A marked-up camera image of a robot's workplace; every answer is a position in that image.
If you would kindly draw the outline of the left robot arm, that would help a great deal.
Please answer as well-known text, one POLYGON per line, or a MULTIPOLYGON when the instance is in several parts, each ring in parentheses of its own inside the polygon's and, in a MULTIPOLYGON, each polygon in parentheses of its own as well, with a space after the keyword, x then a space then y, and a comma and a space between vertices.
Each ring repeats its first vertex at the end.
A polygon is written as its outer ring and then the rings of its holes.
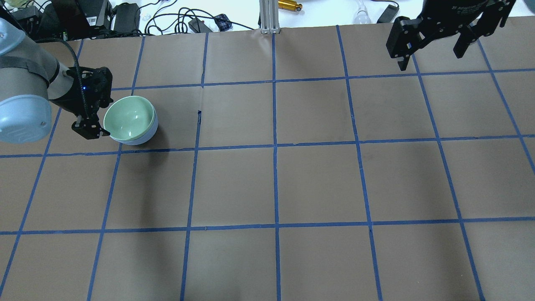
POLYGON ((67 67, 6 19, 0 25, 0 139, 39 141, 52 129, 51 105, 75 115, 72 130, 84 139, 109 136, 98 112, 112 102, 107 67, 81 67, 67 42, 73 66, 67 67))

